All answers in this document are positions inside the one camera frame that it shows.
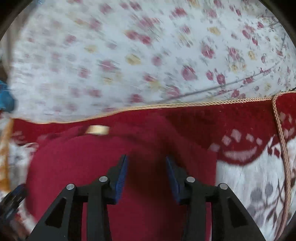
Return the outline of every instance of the clothing tag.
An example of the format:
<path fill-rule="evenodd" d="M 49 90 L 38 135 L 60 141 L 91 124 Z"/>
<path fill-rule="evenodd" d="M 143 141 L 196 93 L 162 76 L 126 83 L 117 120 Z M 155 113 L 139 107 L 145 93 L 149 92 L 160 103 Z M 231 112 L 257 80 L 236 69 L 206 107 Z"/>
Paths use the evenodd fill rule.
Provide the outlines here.
<path fill-rule="evenodd" d="M 88 129 L 85 132 L 86 134 L 92 134 L 92 135 L 108 135 L 109 134 L 109 126 L 89 126 Z"/>

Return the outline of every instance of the silver screw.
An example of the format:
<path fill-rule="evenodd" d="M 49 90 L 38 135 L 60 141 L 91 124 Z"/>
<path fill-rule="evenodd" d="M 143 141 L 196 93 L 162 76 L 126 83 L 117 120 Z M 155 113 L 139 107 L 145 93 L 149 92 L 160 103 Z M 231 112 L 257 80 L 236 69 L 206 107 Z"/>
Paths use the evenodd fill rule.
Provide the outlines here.
<path fill-rule="evenodd" d="M 225 183 L 221 183 L 220 188 L 223 189 L 223 190 L 226 190 L 228 188 L 228 186 Z"/>
<path fill-rule="evenodd" d="M 68 190 L 72 190 L 74 187 L 75 187 L 74 184 L 68 184 L 67 185 L 67 189 Z"/>
<path fill-rule="evenodd" d="M 106 182 L 107 180 L 108 180 L 108 178 L 106 176 L 102 176 L 99 178 L 99 181 L 102 183 Z"/>
<path fill-rule="evenodd" d="M 189 183 L 193 183 L 193 182 L 195 182 L 195 178 L 194 178 L 194 177 L 187 177 L 186 180 L 187 180 L 187 182 L 189 182 Z"/>

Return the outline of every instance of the floral print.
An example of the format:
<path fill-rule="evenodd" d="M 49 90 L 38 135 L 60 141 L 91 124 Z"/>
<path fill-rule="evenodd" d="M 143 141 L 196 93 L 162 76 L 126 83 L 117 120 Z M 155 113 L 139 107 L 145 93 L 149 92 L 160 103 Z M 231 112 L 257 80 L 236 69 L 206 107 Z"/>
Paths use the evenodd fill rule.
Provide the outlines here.
<path fill-rule="evenodd" d="M 9 81 L 16 117 L 71 121 L 270 96 L 295 87 L 295 52 L 259 1 L 50 0 L 22 30 Z"/>

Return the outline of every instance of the folded red garment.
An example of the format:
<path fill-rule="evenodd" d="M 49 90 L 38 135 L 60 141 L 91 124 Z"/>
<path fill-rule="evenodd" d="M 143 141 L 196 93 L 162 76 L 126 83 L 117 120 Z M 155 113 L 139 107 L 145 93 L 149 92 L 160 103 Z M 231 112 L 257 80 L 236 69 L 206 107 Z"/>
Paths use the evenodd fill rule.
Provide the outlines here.
<path fill-rule="evenodd" d="M 156 114 L 138 125 L 113 122 L 106 136 L 85 134 L 86 129 L 73 127 L 48 135 L 40 143 L 27 177 L 29 212 L 39 220 L 67 184 L 89 184 L 127 154 L 129 167 L 122 197 L 117 205 L 108 206 L 113 240 L 180 240 L 186 208 L 173 199 L 165 157 L 174 157 L 189 175 L 214 185 L 216 153 L 181 136 L 166 118 Z"/>

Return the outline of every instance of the floral fabric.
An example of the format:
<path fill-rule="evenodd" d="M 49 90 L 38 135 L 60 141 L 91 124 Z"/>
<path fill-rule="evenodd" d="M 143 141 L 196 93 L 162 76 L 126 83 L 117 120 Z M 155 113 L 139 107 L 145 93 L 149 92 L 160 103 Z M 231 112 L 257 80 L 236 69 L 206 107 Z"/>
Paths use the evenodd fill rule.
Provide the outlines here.
<path fill-rule="evenodd" d="M 251 0 L 45 1 L 13 55 L 15 116 L 33 121 L 295 87 L 294 45 Z"/>

